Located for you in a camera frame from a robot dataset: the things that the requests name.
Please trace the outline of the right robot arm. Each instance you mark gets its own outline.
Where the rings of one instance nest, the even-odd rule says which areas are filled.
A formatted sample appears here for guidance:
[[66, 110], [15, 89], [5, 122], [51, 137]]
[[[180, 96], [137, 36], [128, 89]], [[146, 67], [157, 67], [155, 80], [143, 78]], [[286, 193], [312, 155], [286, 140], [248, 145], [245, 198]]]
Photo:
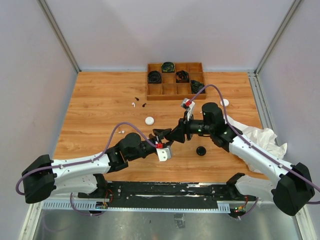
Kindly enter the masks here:
[[168, 141], [184, 143], [192, 135], [208, 135], [219, 148], [232, 153], [267, 176], [267, 180], [238, 173], [229, 180], [227, 196], [238, 200], [243, 195], [272, 201], [283, 213], [295, 216], [315, 195], [310, 171], [299, 162], [292, 164], [253, 143], [240, 130], [226, 123], [223, 111], [214, 102], [205, 103], [202, 120], [194, 119], [194, 102], [183, 102], [184, 116], [165, 136]]

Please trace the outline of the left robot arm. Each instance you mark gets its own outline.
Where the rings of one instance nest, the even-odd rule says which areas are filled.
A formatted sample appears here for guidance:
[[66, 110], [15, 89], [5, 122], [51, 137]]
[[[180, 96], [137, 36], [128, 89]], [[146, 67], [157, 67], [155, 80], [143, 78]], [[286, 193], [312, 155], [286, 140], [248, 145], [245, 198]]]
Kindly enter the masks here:
[[171, 158], [172, 140], [167, 139], [171, 129], [154, 129], [145, 136], [128, 133], [114, 146], [103, 151], [73, 159], [51, 159], [39, 156], [21, 174], [15, 190], [24, 196], [27, 204], [35, 204], [59, 194], [93, 194], [101, 198], [107, 193], [104, 174], [121, 171], [130, 161], [145, 159], [155, 154], [163, 162]]

